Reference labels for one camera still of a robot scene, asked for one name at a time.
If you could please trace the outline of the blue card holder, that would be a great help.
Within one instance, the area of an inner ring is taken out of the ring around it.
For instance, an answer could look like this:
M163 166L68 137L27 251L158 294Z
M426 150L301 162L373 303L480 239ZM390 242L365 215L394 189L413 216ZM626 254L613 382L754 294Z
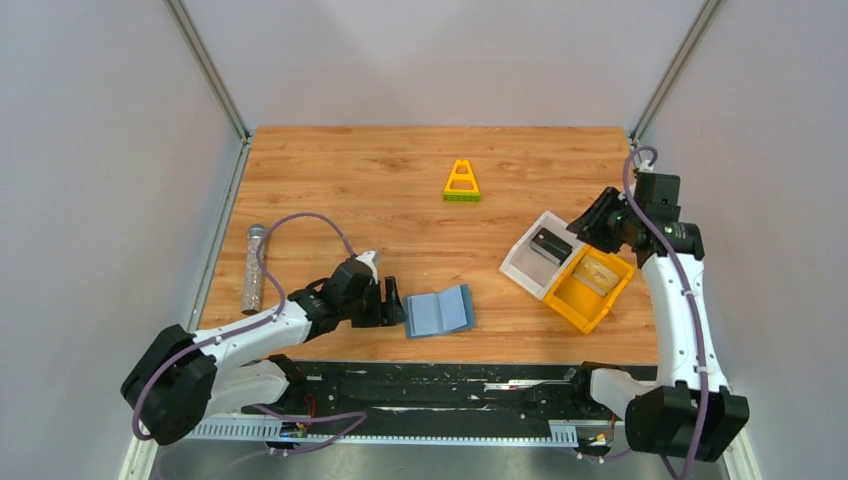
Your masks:
M408 339L443 336L474 328L476 315L467 284L441 292L410 295L403 299Z

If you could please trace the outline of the gold credit card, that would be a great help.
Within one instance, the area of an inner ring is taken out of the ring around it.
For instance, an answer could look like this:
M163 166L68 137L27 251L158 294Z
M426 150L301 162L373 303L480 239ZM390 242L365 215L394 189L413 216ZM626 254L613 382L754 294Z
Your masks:
M607 296L621 281L621 276L601 261L585 256L575 267L573 277L599 296Z

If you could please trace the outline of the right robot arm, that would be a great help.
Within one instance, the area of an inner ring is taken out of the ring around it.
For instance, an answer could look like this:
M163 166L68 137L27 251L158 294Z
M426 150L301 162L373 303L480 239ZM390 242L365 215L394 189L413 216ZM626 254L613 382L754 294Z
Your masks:
M716 358L703 300L705 249L698 226L679 219L679 189L676 175L638 173L634 186L606 188L567 228L603 253L627 245L636 254L659 353L651 385L621 367L583 362L575 399L622 419L635 452L714 462L748 422L750 407L731 393Z

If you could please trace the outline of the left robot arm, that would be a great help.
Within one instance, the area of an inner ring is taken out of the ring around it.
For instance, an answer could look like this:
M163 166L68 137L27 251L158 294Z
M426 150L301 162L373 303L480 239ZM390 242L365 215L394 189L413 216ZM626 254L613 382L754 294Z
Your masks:
M370 253L364 253L240 321L194 332L168 326L120 387L132 409L133 433L166 446L210 416L276 403L295 380L274 351L314 340L342 322L382 328L405 320L396 278L380 278Z

